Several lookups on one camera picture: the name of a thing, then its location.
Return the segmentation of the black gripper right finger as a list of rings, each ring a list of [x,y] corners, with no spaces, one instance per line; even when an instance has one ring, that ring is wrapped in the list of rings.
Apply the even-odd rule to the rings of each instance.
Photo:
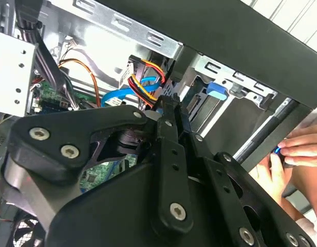
[[[268,194],[225,152],[212,154],[190,129],[187,111],[173,96],[185,148],[193,216],[191,231],[173,246],[314,246]]]

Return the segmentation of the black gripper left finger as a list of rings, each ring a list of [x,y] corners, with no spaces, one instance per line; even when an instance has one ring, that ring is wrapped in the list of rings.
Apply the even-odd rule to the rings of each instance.
[[[131,105],[24,117],[13,124],[2,178],[48,233],[72,200],[156,157],[185,157],[173,96]]]

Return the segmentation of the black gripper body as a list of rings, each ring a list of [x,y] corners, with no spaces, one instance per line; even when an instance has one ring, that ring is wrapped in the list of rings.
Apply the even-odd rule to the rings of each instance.
[[[156,157],[65,205],[46,246],[173,246],[193,227],[185,157]]]

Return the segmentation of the person's bare hand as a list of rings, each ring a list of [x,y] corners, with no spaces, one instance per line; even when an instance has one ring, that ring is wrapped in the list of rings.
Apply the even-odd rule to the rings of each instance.
[[[317,124],[293,130],[277,146],[287,164],[317,167]]]
[[[278,155],[270,153],[249,172],[249,175],[293,220],[304,216],[282,196],[289,182],[305,196],[317,215],[317,167],[283,168]]]

